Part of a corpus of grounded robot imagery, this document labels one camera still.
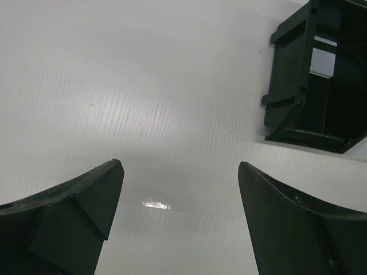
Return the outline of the black white sorting tray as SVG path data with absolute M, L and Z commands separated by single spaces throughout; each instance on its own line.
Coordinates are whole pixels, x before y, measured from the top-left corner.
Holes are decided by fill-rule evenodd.
M 334 75 L 310 73 L 314 37 L 337 43 Z M 344 154 L 366 137 L 366 2 L 308 1 L 272 34 L 268 141 Z

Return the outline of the white VIP card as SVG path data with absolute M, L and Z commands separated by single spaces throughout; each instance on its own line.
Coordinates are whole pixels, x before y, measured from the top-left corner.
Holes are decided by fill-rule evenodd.
M 331 78 L 334 75 L 337 43 L 315 36 L 311 57 L 310 73 Z

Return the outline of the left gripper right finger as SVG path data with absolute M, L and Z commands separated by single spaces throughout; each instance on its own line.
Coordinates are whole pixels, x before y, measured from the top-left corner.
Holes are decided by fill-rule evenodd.
M 259 274 L 366 274 L 366 213 L 325 202 L 241 162 Z

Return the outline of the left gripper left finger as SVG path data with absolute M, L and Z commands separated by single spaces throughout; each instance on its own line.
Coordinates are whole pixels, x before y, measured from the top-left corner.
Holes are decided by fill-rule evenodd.
M 1 274 L 94 274 L 124 169 L 117 159 L 1 205 Z

